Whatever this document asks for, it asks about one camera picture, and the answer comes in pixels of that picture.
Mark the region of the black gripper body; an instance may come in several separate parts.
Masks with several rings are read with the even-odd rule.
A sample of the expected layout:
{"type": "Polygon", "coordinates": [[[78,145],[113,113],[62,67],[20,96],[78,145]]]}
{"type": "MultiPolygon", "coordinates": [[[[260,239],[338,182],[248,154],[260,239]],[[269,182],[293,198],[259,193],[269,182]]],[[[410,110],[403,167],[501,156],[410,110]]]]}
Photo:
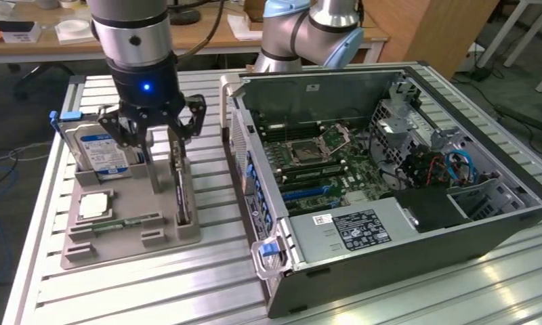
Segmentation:
{"type": "Polygon", "coordinates": [[[179,116],[185,98],[179,88],[177,56],[168,56],[148,66],[124,66],[105,60],[118,94],[120,112],[125,117],[179,116]]]}

